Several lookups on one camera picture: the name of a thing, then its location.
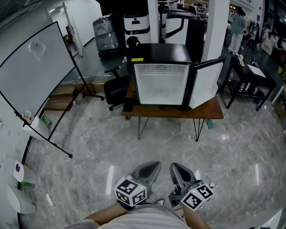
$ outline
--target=white pillar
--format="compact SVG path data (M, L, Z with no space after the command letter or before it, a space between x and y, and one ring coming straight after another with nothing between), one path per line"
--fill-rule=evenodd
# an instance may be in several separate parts
M151 43L159 43L158 0L148 0Z
M229 0L210 0L202 61L216 59L221 55L227 30L228 9Z

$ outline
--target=yellow sticker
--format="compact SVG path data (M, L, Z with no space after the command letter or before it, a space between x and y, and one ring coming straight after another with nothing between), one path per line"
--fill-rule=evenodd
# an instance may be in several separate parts
M131 61L143 61L144 58L132 58Z

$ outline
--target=white box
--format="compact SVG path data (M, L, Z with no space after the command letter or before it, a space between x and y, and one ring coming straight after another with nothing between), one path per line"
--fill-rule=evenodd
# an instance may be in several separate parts
M131 207L147 199L147 188L125 177L115 185L114 192L118 200Z
M191 189L181 200L189 209L196 211L214 196L212 189L207 184Z

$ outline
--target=wooden board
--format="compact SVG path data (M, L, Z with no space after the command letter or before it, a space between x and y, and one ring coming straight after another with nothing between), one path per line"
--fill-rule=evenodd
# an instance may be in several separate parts
M135 92L134 81L131 81L126 98L131 98ZM157 117L157 118L181 118L181 119L223 119L223 112L219 101L215 96L211 100L201 104L195 109L180 110L174 106L147 106L137 105L131 112L122 110L123 116Z
M56 90L51 94L51 97L57 96L67 96L72 95L74 96L76 94L76 89L74 86L64 86L64 87L58 87Z
M45 110L56 110L56 111L65 111L68 107L67 111L71 109L69 106L72 101L73 96L61 96L61 97L51 97L48 102L45 104Z

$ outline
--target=table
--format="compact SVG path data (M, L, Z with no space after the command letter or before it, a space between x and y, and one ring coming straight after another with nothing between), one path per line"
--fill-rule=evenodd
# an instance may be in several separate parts
M240 79L239 81L236 81L234 79L232 79L231 81L228 80L228 77L229 77L232 69L238 75L238 77ZM245 83L245 86L247 83L251 83L251 86L249 87L249 89L246 92L244 91L244 89L242 92L239 92L239 89L240 89L243 82ZM221 92L223 92L226 85L228 86L228 88L231 92L231 95L232 95L231 100L227 105L227 109L230 108L233 100L235 99L235 97L237 95L244 95L244 96L262 99L262 102L259 104L256 111L258 111L262 107L264 102L267 100L268 96L271 94L272 90L276 87L275 81L271 78L271 76L269 74L266 74L266 78L262 77L262 76L255 75L255 74L251 74L249 67L247 67L247 65L245 65L245 67L242 67L240 65L239 61L237 59L235 59L234 57L231 58L231 62L230 62L230 66L229 66L227 75L225 77L225 80L224 80L223 85L222 85L221 90L220 90ZM268 88L269 91L268 91L267 95L264 96L264 94L260 90L258 90L257 93L254 95L252 92L256 86L262 86L262 87Z
M135 83L133 80L131 80L129 84L126 98L134 98L134 100L137 100ZM190 108L189 110L180 110L179 107L176 106L156 106L156 105L147 106L135 103L132 111L129 112L122 110L121 115L126 117L138 117L138 140L140 139L142 132L150 117L193 119L196 141L198 141L199 139L205 119L223 119L223 112L216 96L210 99L209 101L201 104L200 106L196 107L195 109ZM147 117L147 120L144 124L142 131L140 132L141 117ZM199 119L198 131L196 129L194 119Z
M277 95L275 96L275 98L272 100L271 104L273 105L276 100L278 99L278 97L280 96L280 94L282 93L282 91L285 90L286 91L286 84L283 84L282 87L280 88L280 90L278 91Z

